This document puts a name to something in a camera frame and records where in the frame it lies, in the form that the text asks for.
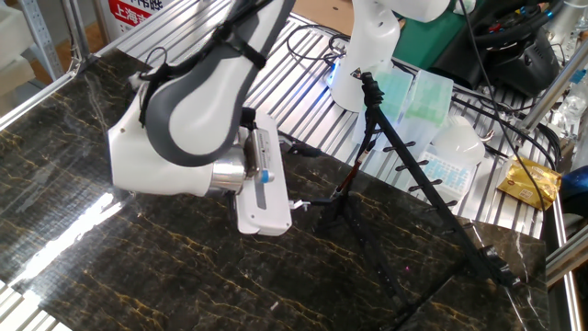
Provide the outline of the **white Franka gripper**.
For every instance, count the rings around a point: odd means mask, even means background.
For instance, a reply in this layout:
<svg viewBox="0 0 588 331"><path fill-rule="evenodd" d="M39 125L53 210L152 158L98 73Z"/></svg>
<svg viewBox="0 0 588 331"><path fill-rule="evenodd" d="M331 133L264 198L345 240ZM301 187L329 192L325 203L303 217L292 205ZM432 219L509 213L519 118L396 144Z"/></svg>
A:
<svg viewBox="0 0 588 331"><path fill-rule="evenodd" d="M246 142L245 153L254 162L254 173L243 182L236 195L238 230L242 234L280 236L292 225L290 210L310 206L324 207L331 199L290 200L282 163L280 142L275 121L264 112L257 112L254 128ZM322 151L305 143L293 143L289 154L318 157Z"/></svg>

